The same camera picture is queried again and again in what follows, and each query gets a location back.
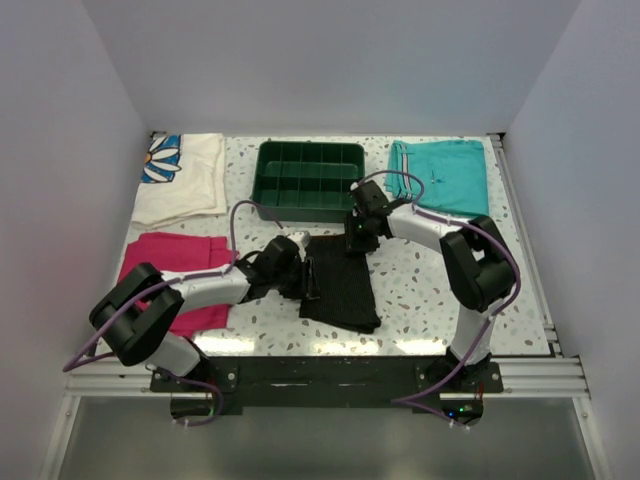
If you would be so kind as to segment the black striped underwear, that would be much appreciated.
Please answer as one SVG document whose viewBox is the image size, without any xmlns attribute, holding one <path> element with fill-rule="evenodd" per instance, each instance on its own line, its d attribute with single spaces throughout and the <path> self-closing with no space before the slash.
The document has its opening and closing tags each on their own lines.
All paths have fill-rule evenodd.
<svg viewBox="0 0 640 480">
<path fill-rule="evenodd" d="M 344 235 L 314 236 L 307 253 L 314 260 L 319 297 L 302 301 L 299 317 L 361 334 L 379 328 L 365 256 L 348 255 Z"/>
</svg>

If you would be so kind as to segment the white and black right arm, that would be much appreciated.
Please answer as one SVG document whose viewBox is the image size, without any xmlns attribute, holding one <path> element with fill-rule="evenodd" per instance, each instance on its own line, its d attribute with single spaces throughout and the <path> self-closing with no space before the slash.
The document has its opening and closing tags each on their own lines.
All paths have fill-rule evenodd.
<svg viewBox="0 0 640 480">
<path fill-rule="evenodd" d="M 494 221 L 488 216 L 461 219 L 389 200 L 373 180 L 351 186 L 354 207 L 345 220 L 347 251 L 369 253 L 379 239 L 401 239 L 442 256 L 450 291 L 459 303 L 454 338 L 441 359 L 437 382 L 469 392 L 481 380 L 479 366 L 490 361 L 493 323 L 521 290 L 519 266 Z"/>
</svg>

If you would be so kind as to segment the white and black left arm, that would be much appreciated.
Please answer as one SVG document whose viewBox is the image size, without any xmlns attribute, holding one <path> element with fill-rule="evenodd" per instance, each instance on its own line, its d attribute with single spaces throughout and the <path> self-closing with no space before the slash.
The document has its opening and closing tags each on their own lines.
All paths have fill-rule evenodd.
<svg viewBox="0 0 640 480">
<path fill-rule="evenodd" d="M 263 250 L 208 270 L 160 271 L 142 263 L 94 307 L 90 324 L 122 365 L 167 370 L 183 391 L 196 392 L 207 380 L 205 355 L 170 332 L 174 320 L 201 308 L 252 302 L 272 290 L 292 300 L 314 297 L 310 241 L 306 231 L 278 235 Z"/>
</svg>

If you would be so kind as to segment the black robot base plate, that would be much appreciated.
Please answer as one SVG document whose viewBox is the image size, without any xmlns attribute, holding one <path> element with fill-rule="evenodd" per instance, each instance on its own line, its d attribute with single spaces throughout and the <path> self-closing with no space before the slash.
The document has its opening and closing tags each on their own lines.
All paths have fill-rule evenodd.
<svg viewBox="0 0 640 480">
<path fill-rule="evenodd" d="M 174 418 L 245 408 L 386 408 L 427 390 L 453 369 L 441 356 L 211 357 L 186 383 L 154 372 L 150 390 L 171 396 Z"/>
</svg>

